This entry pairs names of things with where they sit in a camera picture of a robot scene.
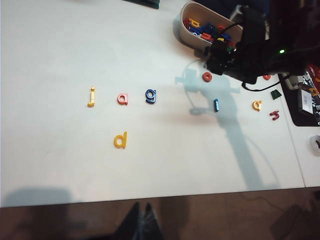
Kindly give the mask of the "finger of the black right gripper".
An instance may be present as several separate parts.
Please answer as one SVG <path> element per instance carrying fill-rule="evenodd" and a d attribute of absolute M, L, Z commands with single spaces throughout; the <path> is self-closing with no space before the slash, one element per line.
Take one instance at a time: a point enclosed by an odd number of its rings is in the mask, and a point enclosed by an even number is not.
<path fill-rule="evenodd" d="M 206 68 L 213 74 L 220 75 L 221 74 L 221 65 L 218 60 L 215 58 L 209 58 L 206 61 Z"/>
<path fill-rule="evenodd" d="M 220 63 L 219 64 L 220 75 L 234 76 L 236 74 L 235 66 L 236 65 L 233 61 Z"/>

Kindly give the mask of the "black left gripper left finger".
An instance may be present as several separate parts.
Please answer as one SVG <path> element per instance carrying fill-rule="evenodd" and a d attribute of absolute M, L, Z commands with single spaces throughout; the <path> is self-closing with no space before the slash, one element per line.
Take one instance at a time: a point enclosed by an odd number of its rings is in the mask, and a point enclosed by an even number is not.
<path fill-rule="evenodd" d="M 140 204 L 136 202 L 125 216 L 116 231 L 117 240 L 140 239 L 141 211 Z"/>

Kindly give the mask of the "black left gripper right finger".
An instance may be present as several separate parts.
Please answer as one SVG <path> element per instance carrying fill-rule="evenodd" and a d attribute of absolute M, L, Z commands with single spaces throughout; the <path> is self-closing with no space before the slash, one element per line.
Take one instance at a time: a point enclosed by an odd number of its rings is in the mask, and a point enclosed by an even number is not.
<path fill-rule="evenodd" d="M 148 202 L 143 216 L 143 239 L 144 240 L 163 240 L 163 234 L 159 227 L 155 212 Z"/>

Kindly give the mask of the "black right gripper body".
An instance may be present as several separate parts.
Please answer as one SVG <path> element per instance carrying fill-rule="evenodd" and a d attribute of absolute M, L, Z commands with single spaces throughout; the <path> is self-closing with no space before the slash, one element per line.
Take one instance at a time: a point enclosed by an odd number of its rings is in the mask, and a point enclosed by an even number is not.
<path fill-rule="evenodd" d="M 229 76 L 246 84 L 256 84 L 257 75 L 252 74 L 251 70 L 243 61 L 243 57 L 238 54 L 238 51 L 233 48 L 230 49 L 229 47 L 228 42 L 215 41 L 207 50 L 207 60 L 210 58 L 216 59 L 220 64 L 234 62 L 235 75 Z"/>

